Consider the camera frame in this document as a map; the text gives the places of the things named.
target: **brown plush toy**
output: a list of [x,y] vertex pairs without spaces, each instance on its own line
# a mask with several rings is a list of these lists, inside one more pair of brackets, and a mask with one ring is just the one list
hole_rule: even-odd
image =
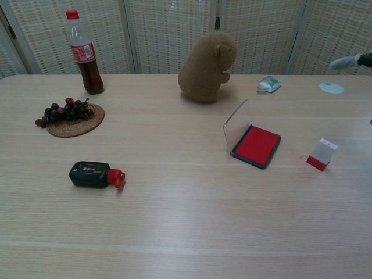
[[227,71],[234,63],[237,46],[228,33],[212,31],[202,37],[192,49],[178,74],[178,83],[190,99],[212,103],[217,91],[230,79]]

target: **tissue packet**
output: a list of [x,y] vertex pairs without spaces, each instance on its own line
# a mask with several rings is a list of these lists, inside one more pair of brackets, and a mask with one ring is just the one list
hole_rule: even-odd
[[283,84],[282,80],[277,80],[272,76],[267,76],[260,81],[257,91],[273,93],[275,90],[281,87],[282,84]]

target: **woven screen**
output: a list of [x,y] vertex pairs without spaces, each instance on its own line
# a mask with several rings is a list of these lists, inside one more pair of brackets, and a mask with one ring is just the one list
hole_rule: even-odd
[[371,0],[312,0],[292,74],[372,74],[366,67],[331,70],[337,58],[372,52]]
[[117,0],[6,0],[44,74],[76,74],[66,10],[77,9],[91,35],[102,74],[129,73]]
[[0,79],[14,74],[19,74],[16,66],[13,64],[12,60],[9,58],[2,40],[0,40]]
[[302,0],[227,1],[224,30],[238,44],[235,74],[284,74]]
[[177,74],[192,47],[209,31],[207,0],[130,0],[138,71]]

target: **bottle label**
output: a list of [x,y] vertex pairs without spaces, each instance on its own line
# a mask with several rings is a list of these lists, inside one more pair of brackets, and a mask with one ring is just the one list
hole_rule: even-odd
[[92,42],[87,45],[72,45],[71,49],[76,62],[90,62],[96,58]]

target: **grapes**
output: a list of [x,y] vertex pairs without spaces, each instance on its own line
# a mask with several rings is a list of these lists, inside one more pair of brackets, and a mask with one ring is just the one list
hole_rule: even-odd
[[85,110],[85,113],[86,113],[87,115],[89,115],[89,116],[94,114],[93,110],[91,110],[91,109],[86,109],[86,110]]
[[72,106],[74,104],[74,99],[73,98],[66,98],[65,102],[69,106]]
[[35,121],[35,125],[41,128],[45,128],[48,124],[55,123],[58,121],[71,121],[71,120],[84,120],[92,115],[94,111],[88,108],[89,98],[84,102],[81,100],[74,101],[73,98],[65,99],[65,106],[61,107],[57,103],[53,103],[50,108],[46,108],[44,116],[41,119]]
[[52,112],[52,109],[51,108],[47,108],[47,109],[45,109],[44,115],[45,116],[50,115],[51,112]]
[[52,122],[51,121],[51,115],[47,115],[46,117],[45,117],[45,119],[44,119],[44,122],[45,122],[45,124],[49,124],[50,122]]
[[51,115],[54,116],[54,117],[57,117],[58,116],[58,111],[56,109],[52,110],[52,113]]
[[69,105],[66,105],[63,110],[65,112],[70,112],[72,110],[72,107],[70,107]]

